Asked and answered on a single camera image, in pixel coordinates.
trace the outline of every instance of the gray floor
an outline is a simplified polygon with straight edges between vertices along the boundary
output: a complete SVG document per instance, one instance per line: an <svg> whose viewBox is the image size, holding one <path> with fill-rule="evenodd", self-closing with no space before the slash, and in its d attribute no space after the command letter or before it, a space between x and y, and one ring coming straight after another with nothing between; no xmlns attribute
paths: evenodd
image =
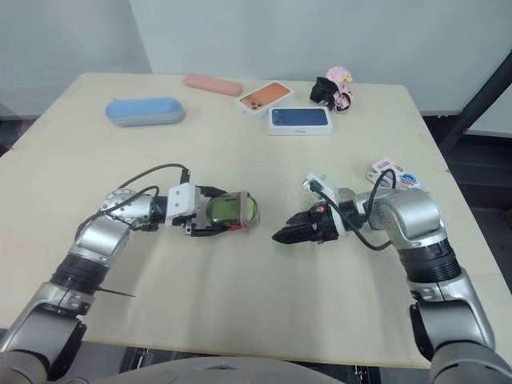
<svg viewBox="0 0 512 384"><path fill-rule="evenodd" d="M472 208L480 230L512 292L512 229L502 211Z"/></svg>

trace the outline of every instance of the white box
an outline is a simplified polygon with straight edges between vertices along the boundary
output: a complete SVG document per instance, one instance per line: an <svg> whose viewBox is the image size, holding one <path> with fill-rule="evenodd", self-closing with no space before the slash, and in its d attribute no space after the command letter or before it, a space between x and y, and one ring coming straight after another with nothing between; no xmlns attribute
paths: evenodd
<svg viewBox="0 0 512 384"><path fill-rule="evenodd" d="M258 95L256 93L259 92L260 90L264 90L265 88L272 86L274 84L281 88L286 88L286 90L288 90L288 93L284 94L283 96L281 96L279 98L276 98L272 102L268 102L267 104L265 104L265 102L261 102L261 104L260 104L258 102ZM285 86L281 82L269 82L268 84L265 84L261 88L257 88L256 90L253 90L252 92L249 92L248 94L244 94L240 98L236 98L234 100L234 104L236 105L237 108L239 108L241 111L243 111L243 113L246 114L247 116L249 116L250 118L259 119L259 118L263 118L264 116L267 115L267 111L270 106L281 105L285 100L288 100L289 98L293 97L294 93L295 92L292 89ZM264 94L264 96L265 96L265 98L271 97L271 92ZM251 98L251 97L254 97L254 106L249 108L246 104L244 104L244 102L242 100L245 98Z"/></svg>

